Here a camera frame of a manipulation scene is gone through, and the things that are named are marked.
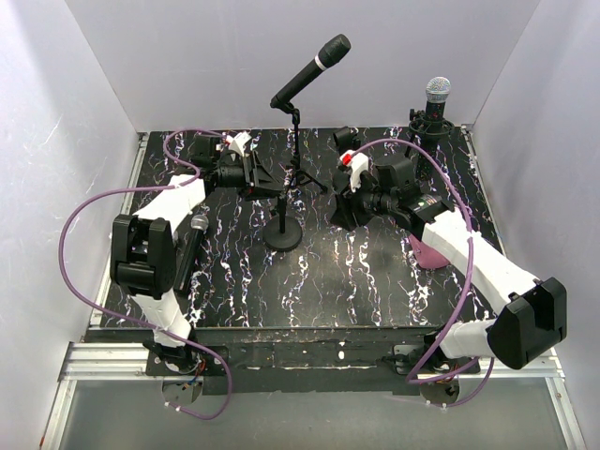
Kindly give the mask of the black tripod stand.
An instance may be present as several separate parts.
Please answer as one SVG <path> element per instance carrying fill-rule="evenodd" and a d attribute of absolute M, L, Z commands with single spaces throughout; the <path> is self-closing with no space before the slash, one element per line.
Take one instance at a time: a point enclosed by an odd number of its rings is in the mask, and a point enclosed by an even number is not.
<path fill-rule="evenodd" d="M 292 117 L 292 127 L 293 127 L 293 150 L 292 150 L 292 158 L 290 160 L 290 164 L 288 168 L 292 171 L 291 174 L 291 187 L 294 188 L 302 188 L 310 184 L 316 185 L 322 194 L 326 194 L 328 192 L 328 187 L 320 182 L 317 178 L 309 174 L 306 170 L 301 167 L 301 150 L 300 150 L 300 111 L 295 108 L 291 102 L 288 102 L 283 105 L 282 111 L 284 113 L 289 114 Z"/>

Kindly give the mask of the round base stand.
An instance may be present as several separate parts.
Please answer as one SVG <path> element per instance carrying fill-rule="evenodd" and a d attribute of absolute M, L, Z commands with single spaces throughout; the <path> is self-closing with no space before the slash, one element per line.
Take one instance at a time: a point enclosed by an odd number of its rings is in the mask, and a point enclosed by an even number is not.
<path fill-rule="evenodd" d="M 335 130 L 333 139 L 340 156 L 347 151 L 355 151 L 361 146 L 358 129 L 355 127 L 341 127 Z"/>
<path fill-rule="evenodd" d="M 303 237 L 303 229 L 294 217 L 287 215 L 287 193 L 277 196 L 275 207 L 271 210 L 272 218 L 262 231 L 265 245 L 274 251 L 287 252 L 299 246 Z"/>

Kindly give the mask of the tall black foam microphone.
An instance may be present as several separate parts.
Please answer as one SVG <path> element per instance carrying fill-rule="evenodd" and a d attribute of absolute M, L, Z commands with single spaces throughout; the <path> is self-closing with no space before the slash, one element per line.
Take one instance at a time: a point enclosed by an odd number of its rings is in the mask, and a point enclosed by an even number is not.
<path fill-rule="evenodd" d="M 292 99 L 327 69 L 338 64 L 351 48 L 350 40 L 343 34 L 330 39 L 315 57 L 272 97 L 270 107 L 286 113 Z"/>

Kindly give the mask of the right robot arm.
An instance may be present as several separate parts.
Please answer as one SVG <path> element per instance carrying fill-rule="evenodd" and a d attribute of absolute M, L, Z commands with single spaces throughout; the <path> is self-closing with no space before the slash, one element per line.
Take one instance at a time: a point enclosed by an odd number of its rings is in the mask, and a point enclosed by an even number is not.
<path fill-rule="evenodd" d="M 447 333 L 427 336 L 424 359 L 431 370 L 445 372 L 462 357 L 496 357 L 521 369 L 565 340 L 567 292 L 561 282 L 518 267 L 469 231 L 457 206 L 421 190 L 406 157 L 369 162 L 348 151 L 339 159 L 333 188 L 332 224 L 352 231 L 389 216 L 410 235 L 422 267 L 453 265 L 495 312 L 492 320 L 455 323 Z"/>

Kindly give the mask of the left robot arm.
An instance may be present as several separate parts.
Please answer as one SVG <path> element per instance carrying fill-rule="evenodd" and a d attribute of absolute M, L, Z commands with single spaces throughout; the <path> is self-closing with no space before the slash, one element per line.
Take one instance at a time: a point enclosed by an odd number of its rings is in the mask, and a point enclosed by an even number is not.
<path fill-rule="evenodd" d="M 249 149 L 250 141 L 246 131 L 224 138 L 195 137 L 189 147 L 189 167 L 174 175 L 149 204 L 133 214 L 118 216 L 112 224 L 112 282 L 154 325 L 154 336 L 145 347 L 181 375 L 192 373 L 201 356 L 189 345 L 194 333 L 173 289 L 176 232 L 192 210 L 218 188 L 234 188 L 246 201 L 278 196 L 278 182 Z"/>

